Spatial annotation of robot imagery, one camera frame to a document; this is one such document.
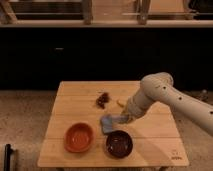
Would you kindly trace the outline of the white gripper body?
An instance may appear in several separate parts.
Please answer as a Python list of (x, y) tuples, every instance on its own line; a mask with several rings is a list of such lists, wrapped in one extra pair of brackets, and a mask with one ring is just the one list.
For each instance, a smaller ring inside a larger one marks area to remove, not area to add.
[(127, 117), (127, 122), (133, 122), (143, 117), (154, 103), (155, 100), (148, 97), (142, 90), (138, 90), (127, 100), (122, 114)]

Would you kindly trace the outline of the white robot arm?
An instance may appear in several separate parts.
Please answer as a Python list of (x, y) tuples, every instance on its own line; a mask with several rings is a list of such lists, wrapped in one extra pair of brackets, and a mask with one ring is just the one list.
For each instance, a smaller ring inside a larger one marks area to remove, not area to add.
[(213, 106), (175, 89), (173, 77), (166, 72), (144, 76), (122, 114), (132, 122), (143, 117), (155, 102), (178, 110), (213, 137)]

